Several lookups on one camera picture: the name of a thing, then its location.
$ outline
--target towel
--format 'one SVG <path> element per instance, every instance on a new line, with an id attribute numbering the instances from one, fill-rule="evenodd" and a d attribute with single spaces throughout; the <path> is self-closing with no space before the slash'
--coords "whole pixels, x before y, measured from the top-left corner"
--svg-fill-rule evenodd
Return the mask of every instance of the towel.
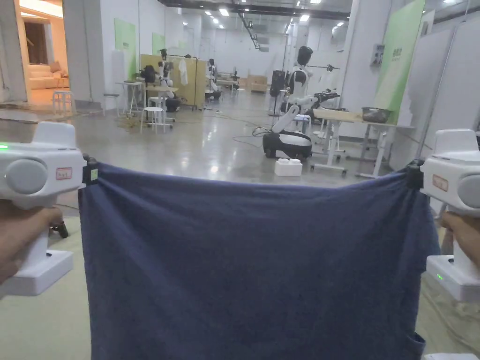
<path id="1" fill-rule="evenodd" d="M 420 359 L 438 254 L 405 174 L 338 189 L 99 166 L 79 192 L 92 359 Z"/>

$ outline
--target ceiling light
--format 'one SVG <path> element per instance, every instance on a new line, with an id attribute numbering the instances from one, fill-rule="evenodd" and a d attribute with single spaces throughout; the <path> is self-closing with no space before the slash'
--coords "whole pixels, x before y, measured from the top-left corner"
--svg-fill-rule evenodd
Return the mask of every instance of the ceiling light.
<path id="1" fill-rule="evenodd" d="M 40 0 L 21 0 L 20 7 L 63 19 L 61 6 Z"/>

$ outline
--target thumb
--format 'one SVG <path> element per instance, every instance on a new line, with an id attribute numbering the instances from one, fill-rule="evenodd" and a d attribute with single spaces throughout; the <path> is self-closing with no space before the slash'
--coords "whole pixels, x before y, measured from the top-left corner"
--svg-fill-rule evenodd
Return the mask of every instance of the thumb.
<path id="1" fill-rule="evenodd" d="M 0 285 L 5 282 L 8 278 L 15 275 L 20 267 L 22 266 L 21 260 L 15 260 L 10 263 L 7 263 L 4 267 L 0 268 Z"/>

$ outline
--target ceiling beam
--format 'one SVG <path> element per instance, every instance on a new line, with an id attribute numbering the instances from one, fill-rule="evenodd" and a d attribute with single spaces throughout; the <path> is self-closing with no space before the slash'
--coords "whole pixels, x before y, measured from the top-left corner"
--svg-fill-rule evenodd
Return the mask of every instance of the ceiling beam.
<path id="1" fill-rule="evenodd" d="M 211 1 L 193 1 L 193 0 L 158 0 L 167 7 L 199 9 L 203 11 L 218 11 L 218 9 L 227 9 L 230 12 L 242 13 L 245 9 L 249 9 L 247 14 L 258 15 L 276 15 L 276 16 L 300 16 L 303 14 L 310 15 L 313 19 L 328 20 L 348 20 L 349 12 L 335 12 L 327 10 L 312 10 L 299 8 L 286 8 L 281 6 L 264 6 L 264 5 L 238 5 L 227 2 L 211 2 Z"/>

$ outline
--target sign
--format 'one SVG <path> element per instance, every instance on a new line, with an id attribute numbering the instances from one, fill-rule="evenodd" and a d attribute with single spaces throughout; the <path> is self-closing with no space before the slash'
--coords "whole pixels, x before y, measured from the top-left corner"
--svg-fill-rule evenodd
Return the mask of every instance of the sign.
<path id="1" fill-rule="evenodd" d="M 128 77 L 134 78 L 137 70 L 137 44 L 135 25 L 126 21 L 115 19 L 115 49 L 125 52 L 125 61 L 127 62 Z"/>
<path id="2" fill-rule="evenodd" d="M 392 111 L 388 124 L 398 121 L 424 7 L 425 0 L 415 0 L 393 13 L 388 22 L 375 94 L 375 107 Z"/>
<path id="3" fill-rule="evenodd" d="M 161 49 L 165 49 L 165 36 L 152 33 L 152 55 L 161 55 Z"/>

